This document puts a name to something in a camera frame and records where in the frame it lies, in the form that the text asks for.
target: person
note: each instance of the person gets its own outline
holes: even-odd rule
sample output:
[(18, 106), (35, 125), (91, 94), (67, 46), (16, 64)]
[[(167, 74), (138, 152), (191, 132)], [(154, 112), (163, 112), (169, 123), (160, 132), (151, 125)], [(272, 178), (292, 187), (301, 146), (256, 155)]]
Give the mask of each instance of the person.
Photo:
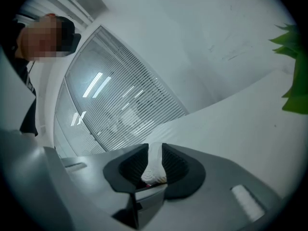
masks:
[[(3, 51), (12, 67), (36, 97), (27, 65), (46, 57), (67, 56), (76, 51), (81, 35), (75, 33), (75, 25), (69, 19), (55, 14), (47, 14), (38, 22), (25, 26), (12, 21), (9, 33), (1, 41)], [(30, 106), (20, 131), (31, 137), (37, 136), (35, 126), (36, 98)]]

